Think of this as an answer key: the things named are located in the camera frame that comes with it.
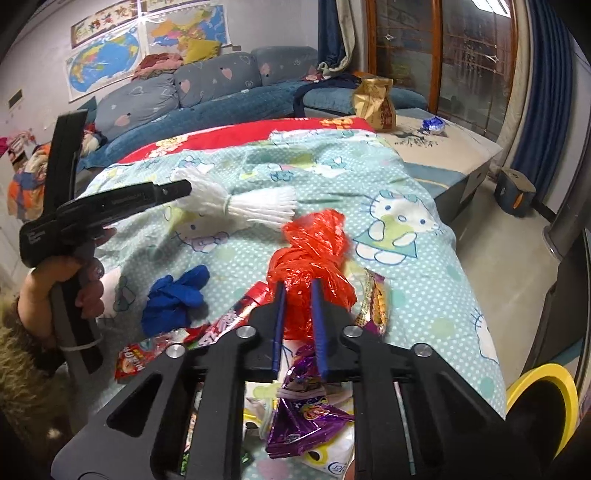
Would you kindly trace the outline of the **left fur sleeve forearm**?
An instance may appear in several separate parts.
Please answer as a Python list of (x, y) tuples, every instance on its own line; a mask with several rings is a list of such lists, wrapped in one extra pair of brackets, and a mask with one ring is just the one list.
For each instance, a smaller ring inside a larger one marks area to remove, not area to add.
[(1, 477), (48, 479), (73, 437), (63, 353), (29, 333), (17, 303), (1, 301)]

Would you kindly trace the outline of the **left hand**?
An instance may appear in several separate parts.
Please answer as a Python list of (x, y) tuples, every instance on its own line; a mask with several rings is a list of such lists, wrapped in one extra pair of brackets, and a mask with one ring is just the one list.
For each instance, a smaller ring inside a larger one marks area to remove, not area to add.
[(104, 311), (101, 300), (104, 268), (96, 258), (83, 262), (74, 257), (50, 257), (31, 270), (23, 282), (17, 302), (19, 319), (28, 333), (46, 348), (56, 345), (50, 291), (55, 284), (65, 282), (79, 272), (87, 283), (78, 291), (74, 305), (81, 309), (82, 319), (100, 316)]

